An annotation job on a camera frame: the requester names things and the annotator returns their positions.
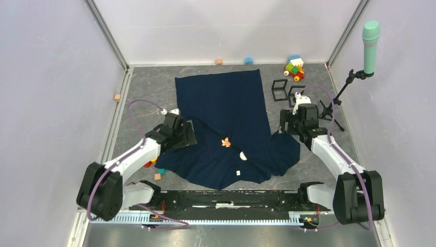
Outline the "orange flower brooch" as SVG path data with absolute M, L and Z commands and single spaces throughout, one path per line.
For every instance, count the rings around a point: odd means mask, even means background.
M 226 148 L 229 148 L 231 146 L 231 142 L 229 141 L 228 137 L 222 139 L 222 146 Z

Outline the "navy blue t-shirt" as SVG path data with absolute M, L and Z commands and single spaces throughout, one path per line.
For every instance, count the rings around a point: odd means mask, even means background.
M 175 86 L 177 106 L 193 121 L 197 144 L 166 152 L 157 168 L 222 190 L 238 181 L 260 184 L 285 175 L 300 161 L 300 144 L 270 129 L 259 69 L 176 78 Z M 222 146 L 226 137 L 229 148 Z

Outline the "round gold brooch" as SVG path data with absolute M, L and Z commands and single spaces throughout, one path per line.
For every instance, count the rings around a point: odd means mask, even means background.
M 243 161 L 247 160 L 247 157 L 245 156 L 243 151 L 240 152 L 240 159 L 243 160 Z

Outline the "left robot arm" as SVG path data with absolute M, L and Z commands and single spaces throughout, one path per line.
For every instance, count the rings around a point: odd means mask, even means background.
M 129 184 L 128 179 L 147 162 L 168 151 L 197 143 L 192 120 L 174 112 L 163 123 L 147 132 L 140 141 L 120 156 L 99 164 L 88 165 L 76 203 L 86 209 L 88 219 L 112 220 L 120 210 L 138 204 L 148 209 L 161 205 L 161 195 L 146 182 Z

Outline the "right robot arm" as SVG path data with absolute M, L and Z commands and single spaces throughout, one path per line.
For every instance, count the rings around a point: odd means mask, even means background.
M 336 143 L 328 129 L 319 125 L 318 107 L 313 103 L 295 105 L 280 112 L 280 131 L 298 136 L 319 157 L 336 179 L 334 188 L 320 182 L 301 184 L 297 204 L 310 210 L 316 204 L 332 210 L 339 223 L 379 221 L 385 217 L 382 176 L 357 164 Z

